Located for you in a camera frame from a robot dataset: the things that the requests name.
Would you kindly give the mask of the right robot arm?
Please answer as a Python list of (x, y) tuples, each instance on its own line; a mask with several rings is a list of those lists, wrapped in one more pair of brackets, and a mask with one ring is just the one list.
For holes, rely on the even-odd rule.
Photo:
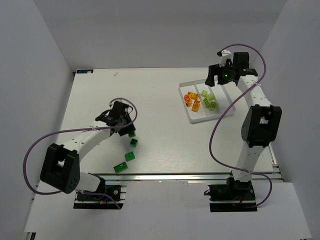
[(243, 94), (248, 112), (241, 127), (242, 150), (232, 170), (235, 181), (251, 181), (252, 172), (266, 147), (276, 139), (282, 109), (274, 106), (259, 85), (258, 73), (250, 68), (248, 52), (231, 53), (222, 50), (217, 54), (220, 62), (208, 67), (205, 85), (225, 85), (234, 82)]

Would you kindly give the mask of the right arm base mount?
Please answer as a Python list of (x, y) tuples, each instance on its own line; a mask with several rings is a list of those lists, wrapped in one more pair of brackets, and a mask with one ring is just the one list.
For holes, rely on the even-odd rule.
[(228, 189), (226, 184), (211, 184), (203, 193), (209, 197), (211, 213), (257, 212), (253, 186), (248, 190)]

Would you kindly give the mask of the yellow long lego brick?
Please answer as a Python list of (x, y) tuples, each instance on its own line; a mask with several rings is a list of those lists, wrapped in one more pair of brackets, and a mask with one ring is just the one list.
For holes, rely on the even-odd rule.
[(195, 92), (188, 92), (187, 93), (189, 96), (190, 96), (190, 98), (191, 99), (193, 99), (193, 100), (197, 100), (198, 99), (198, 97), (199, 97), (199, 95), (197, 94), (197, 93), (195, 93)]

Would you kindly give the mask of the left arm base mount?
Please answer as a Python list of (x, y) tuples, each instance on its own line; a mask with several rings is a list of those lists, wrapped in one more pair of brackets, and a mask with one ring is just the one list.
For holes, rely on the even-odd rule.
[(84, 194), (78, 191), (75, 195), (73, 208), (83, 210), (120, 210), (126, 199), (126, 185), (105, 186), (104, 195)]

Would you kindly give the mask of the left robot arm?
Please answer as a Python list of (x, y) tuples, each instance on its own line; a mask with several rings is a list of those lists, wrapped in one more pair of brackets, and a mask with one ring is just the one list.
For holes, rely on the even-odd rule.
[(110, 109), (98, 115), (88, 129), (62, 144), (51, 144), (46, 151), (40, 180), (70, 194), (73, 191), (104, 193), (105, 180), (92, 173), (81, 172), (82, 159), (113, 134), (129, 134), (136, 128), (130, 117), (132, 104), (113, 100)]

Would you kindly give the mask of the light green square lego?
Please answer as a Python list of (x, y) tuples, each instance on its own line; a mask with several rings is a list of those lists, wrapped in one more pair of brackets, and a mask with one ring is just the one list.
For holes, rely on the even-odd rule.
[(210, 107), (210, 103), (211, 103), (211, 102), (210, 102), (207, 98), (203, 98), (202, 101), (203, 101), (203, 104), (204, 104), (204, 106), (205, 106), (206, 108), (209, 108), (209, 107)]

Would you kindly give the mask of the yellow lego brick slope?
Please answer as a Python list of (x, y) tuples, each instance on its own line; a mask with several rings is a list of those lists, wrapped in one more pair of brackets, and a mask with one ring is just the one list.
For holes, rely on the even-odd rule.
[(195, 101), (193, 102), (193, 105), (192, 105), (191, 110), (192, 110), (193, 112), (198, 112), (199, 107), (200, 107), (200, 101), (199, 101), (199, 100), (195, 100)]

